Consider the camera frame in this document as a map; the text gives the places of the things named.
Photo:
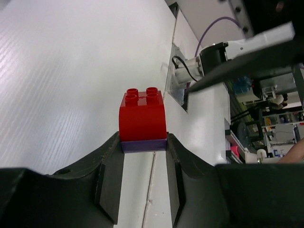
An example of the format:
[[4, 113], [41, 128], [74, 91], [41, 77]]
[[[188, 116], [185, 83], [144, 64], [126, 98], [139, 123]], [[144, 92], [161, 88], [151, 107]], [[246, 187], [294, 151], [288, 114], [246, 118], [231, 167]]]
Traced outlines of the red purple lego stack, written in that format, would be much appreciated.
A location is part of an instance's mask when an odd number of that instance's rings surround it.
[[166, 150], [165, 108], [158, 88], [126, 90], [119, 109], [119, 136], [124, 153]]

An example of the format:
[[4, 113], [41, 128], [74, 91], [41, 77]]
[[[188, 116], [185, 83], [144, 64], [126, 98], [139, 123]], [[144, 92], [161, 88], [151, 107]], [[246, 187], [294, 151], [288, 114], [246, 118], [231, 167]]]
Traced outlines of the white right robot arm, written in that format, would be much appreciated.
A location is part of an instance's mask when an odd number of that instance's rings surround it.
[[304, 60], [304, 3], [301, 0], [231, 0], [243, 40], [201, 50], [194, 58], [172, 57], [172, 79], [191, 83], [189, 93], [243, 76], [261, 76]]

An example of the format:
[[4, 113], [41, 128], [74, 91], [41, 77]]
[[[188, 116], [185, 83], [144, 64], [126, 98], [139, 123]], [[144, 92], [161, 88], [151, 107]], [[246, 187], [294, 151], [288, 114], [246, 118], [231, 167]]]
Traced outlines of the person hand in background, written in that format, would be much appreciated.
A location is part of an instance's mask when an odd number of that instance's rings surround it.
[[278, 163], [299, 163], [304, 161], [304, 140], [295, 144]]

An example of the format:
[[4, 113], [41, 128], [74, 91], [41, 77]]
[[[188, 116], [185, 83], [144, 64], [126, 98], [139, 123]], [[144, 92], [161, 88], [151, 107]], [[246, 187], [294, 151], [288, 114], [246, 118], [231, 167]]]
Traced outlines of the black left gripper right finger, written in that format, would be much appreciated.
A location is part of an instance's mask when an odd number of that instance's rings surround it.
[[301, 228], [304, 166], [212, 166], [167, 135], [166, 163], [175, 228]]

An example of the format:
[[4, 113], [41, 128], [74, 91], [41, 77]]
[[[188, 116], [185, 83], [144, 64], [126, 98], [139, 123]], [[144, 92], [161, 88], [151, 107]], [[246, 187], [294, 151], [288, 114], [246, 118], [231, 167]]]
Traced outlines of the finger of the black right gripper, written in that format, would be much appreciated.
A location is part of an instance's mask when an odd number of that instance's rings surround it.
[[304, 36], [291, 23], [264, 31], [248, 39], [223, 43], [220, 60], [202, 59], [203, 77], [187, 90], [196, 93], [219, 83], [253, 76], [272, 69], [297, 65], [304, 60]]

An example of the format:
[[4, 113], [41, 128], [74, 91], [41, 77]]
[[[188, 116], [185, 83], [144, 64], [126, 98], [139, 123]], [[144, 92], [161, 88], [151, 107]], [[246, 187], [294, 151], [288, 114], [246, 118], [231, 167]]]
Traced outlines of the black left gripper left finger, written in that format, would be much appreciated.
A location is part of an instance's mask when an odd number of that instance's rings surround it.
[[0, 170], [3, 228], [112, 228], [118, 223], [124, 153], [118, 133], [82, 159], [43, 175]]

